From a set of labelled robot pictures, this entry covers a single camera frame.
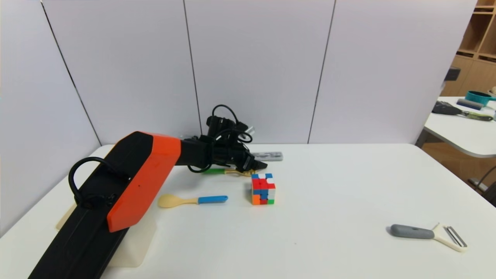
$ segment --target vegetable peeler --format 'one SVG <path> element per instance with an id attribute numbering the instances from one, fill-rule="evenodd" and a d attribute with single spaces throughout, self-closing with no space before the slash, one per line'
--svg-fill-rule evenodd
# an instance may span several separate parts
<path id="1" fill-rule="evenodd" d="M 442 236 L 443 231 L 445 231 L 451 239 L 444 238 Z M 437 240 L 438 242 L 458 252 L 465 252 L 468 249 L 465 241 L 463 241 L 453 227 L 440 223 L 438 223 L 432 230 L 394 224 L 391 226 L 391 234 L 398 237 Z"/>

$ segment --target silver remote control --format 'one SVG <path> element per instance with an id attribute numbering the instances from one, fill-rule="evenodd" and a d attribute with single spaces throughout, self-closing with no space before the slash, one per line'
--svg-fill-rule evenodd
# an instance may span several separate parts
<path id="1" fill-rule="evenodd" d="M 282 152 L 252 152 L 257 161 L 282 161 Z"/>

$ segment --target gray peeler handle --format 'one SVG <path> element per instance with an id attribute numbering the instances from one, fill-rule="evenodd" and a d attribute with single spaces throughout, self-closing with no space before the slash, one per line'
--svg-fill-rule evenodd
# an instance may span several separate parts
<path id="1" fill-rule="evenodd" d="M 410 227 L 394 224 L 391 226 L 391 234 L 399 237 L 433 239 L 434 232 L 429 229 Z"/>

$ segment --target cube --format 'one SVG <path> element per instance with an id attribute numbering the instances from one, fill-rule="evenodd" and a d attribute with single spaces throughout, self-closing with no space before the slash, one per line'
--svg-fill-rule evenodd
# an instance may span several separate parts
<path id="1" fill-rule="evenodd" d="M 276 185 L 271 173 L 251 175 L 251 204 L 273 205 L 275 202 Z"/>

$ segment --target plastic spoon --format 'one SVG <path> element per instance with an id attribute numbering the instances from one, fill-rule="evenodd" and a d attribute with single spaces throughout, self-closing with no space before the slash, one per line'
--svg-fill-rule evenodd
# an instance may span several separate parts
<path id="1" fill-rule="evenodd" d="M 224 203 L 227 201 L 227 196 L 211 196 L 199 197 L 193 199 L 181 199 L 171 194 L 161 195 L 158 199 L 158 206 L 161 208 L 173 208 L 184 204 L 210 204 L 210 203 Z"/>

